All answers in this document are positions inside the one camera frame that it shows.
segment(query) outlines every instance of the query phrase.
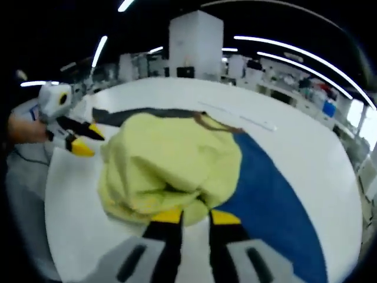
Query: yellow towel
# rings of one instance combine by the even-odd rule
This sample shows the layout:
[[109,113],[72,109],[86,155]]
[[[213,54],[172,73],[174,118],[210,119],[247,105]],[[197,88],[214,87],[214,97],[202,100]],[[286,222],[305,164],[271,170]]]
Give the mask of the yellow towel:
[[[224,128],[207,116],[202,120]],[[194,119],[136,114],[101,151],[103,208],[126,221],[147,223],[180,208],[185,225],[192,225],[233,194],[240,171],[233,135],[207,130]]]

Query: round table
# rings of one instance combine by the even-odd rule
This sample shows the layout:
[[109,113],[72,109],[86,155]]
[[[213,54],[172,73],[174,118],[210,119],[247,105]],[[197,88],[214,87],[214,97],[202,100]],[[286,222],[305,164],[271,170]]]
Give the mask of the round table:
[[[222,123],[244,128],[272,158],[306,209],[322,246],[328,281],[340,282],[356,265],[362,235],[356,177],[338,138],[311,117],[249,90],[185,78],[148,78],[86,99],[88,118],[91,107],[111,113],[144,107],[182,108],[206,111]],[[118,131],[99,127],[107,140]],[[63,282],[85,278],[111,248],[145,230],[144,225],[112,220],[103,211],[97,194],[103,142],[87,142],[96,156],[79,158],[56,148],[49,168],[46,227]],[[205,219],[185,228],[176,282],[213,282],[207,227]]]

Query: blue fabric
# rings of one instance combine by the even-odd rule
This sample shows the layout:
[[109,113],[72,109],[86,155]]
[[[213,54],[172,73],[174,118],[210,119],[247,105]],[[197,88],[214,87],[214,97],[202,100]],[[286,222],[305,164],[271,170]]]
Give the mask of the blue fabric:
[[307,283],[327,282],[319,239],[292,187],[249,135],[234,134],[234,140],[242,151],[239,181],[233,196],[217,209],[240,218],[250,238],[284,255]]

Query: ceiling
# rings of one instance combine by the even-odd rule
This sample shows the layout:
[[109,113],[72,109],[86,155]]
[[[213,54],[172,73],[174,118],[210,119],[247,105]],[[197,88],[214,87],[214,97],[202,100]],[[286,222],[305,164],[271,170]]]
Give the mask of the ceiling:
[[[263,37],[310,51],[337,66],[363,89],[373,90],[373,66],[377,63],[377,38],[373,9],[363,1],[341,5],[330,1],[292,1],[333,21],[338,27],[308,12],[265,1],[237,1],[201,7],[212,1],[135,0],[118,13],[122,0],[17,1],[9,37],[9,56],[31,80],[59,80],[60,68],[94,55],[100,38],[108,35],[99,64],[116,61],[125,52],[143,52],[165,46],[168,56],[168,25],[172,18],[196,9],[224,21],[224,46],[243,55],[256,51],[282,55],[281,47],[236,41],[234,35]],[[360,56],[360,50],[367,57]],[[336,83],[350,87],[328,67],[305,58],[305,65]],[[363,100],[357,93],[356,98]]]

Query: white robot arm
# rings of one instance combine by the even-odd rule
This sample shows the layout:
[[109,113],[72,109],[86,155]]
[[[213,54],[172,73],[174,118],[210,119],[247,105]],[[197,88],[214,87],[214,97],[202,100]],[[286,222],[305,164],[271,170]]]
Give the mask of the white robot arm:
[[39,91],[39,117],[47,125],[49,140],[56,146],[77,156],[91,157],[95,152],[76,134],[95,140],[104,140],[104,136],[95,124],[70,115],[77,97],[82,96],[80,91],[79,87],[70,84],[53,85],[47,82]]

